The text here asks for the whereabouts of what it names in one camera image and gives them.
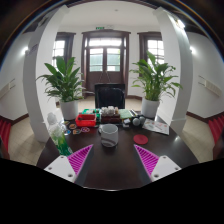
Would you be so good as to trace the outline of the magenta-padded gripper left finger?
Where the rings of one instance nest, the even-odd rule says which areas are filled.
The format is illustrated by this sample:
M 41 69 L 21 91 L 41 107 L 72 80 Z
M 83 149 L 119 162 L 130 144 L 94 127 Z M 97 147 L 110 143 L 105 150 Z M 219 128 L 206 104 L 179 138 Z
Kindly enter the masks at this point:
M 74 183 L 81 173 L 81 170 L 84 166 L 87 156 L 92 150 L 92 147 L 93 145 L 88 145 L 69 156 L 58 156 L 45 168 L 45 171 Z

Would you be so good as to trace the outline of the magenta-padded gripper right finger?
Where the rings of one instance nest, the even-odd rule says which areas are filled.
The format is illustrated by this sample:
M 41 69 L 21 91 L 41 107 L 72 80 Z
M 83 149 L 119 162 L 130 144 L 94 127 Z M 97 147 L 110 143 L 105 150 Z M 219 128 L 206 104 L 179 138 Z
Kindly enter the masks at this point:
M 152 182 L 180 170 L 180 167 L 166 155 L 157 156 L 138 145 L 134 145 L 134 148 Z

